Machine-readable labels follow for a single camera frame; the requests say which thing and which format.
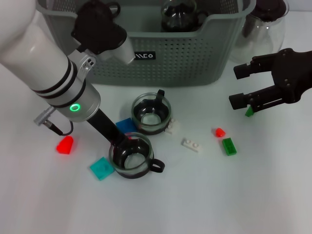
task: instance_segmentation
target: green block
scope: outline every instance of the green block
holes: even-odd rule
[[[90,169],[99,180],[105,179],[107,176],[114,172],[111,164],[103,157],[94,164],[92,164],[90,166]]]
[[[250,116],[253,116],[253,115],[254,115],[254,111],[253,111],[252,107],[250,106],[248,108],[248,110],[246,111],[245,116],[250,117]]]
[[[236,155],[237,151],[231,138],[226,138],[222,140],[222,144],[228,156]]]

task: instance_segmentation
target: perforated basket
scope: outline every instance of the perforated basket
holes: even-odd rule
[[[118,0],[115,22],[126,29],[134,51],[155,51],[155,60],[124,65],[112,58],[97,61],[91,82],[135,86],[193,86],[216,81],[256,0],[198,0],[210,13],[195,32],[162,33],[160,0]],[[77,47],[70,33],[76,11],[86,0],[38,0],[50,31],[65,54]]]

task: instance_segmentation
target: green led light ring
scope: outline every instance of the green led light ring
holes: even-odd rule
[[[80,110],[80,105],[79,104],[73,104],[69,108],[71,111],[78,111]]]

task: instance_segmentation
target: small red piece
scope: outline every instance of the small red piece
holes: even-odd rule
[[[225,136],[225,132],[221,128],[217,128],[216,131],[215,131],[215,135],[217,137],[224,137]]]
[[[60,154],[68,155],[72,149],[74,143],[74,139],[71,136],[66,136],[63,140],[61,140],[57,146],[57,152]]]

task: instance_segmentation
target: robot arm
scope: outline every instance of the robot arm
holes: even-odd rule
[[[312,51],[298,53],[288,48],[276,54],[253,57],[250,65],[235,67],[237,79],[271,71],[274,86],[247,95],[229,96],[233,109],[241,109],[249,104],[254,112],[258,112],[282,103],[300,101],[301,95],[312,88],[311,60]]]
[[[94,4],[97,6],[99,1],[91,2],[96,14],[98,9]],[[100,3],[100,7],[105,9],[107,6]],[[88,121],[112,143],[124,139],[124,134],[99,109],[100,95],[85,79],[86,74],[95,65],[95,58],[77,50],[68,58],[39,27],[32,24],[34,13],[35,0],[2,0],[0,3],[0,16],[4,17],[0,20],[0,63],[51,106],[39,116],[37,124],[44,123],[61,135],[62,132],[47,121],[50,114],[58,110],[70,121]],[[98,19],[91,11],[88,15],[92,19]],[[89,44],[92,44],[90,40],[94,35],[86,31],[83,24],[81,25],[81,22],[85,22],[86,19],[88,18],[85,13],[78,15],[72,34],[75,34],[81,46],[89,49]],[[109,27],[105,31],[105,37],[109,37],[109,32],[112,32],[114,39],[119,36],[120,40],[115,40],[118,42],[115,47],[110,43],[109,46],[95,53],[91,52],[98,57],[103,53],[116,55],[125,63],[130,63],[134,59],[134,52],[126,32],[115,25],[112,18],[102,18],[102,20],[97,23],[100,26],[106,23]]]

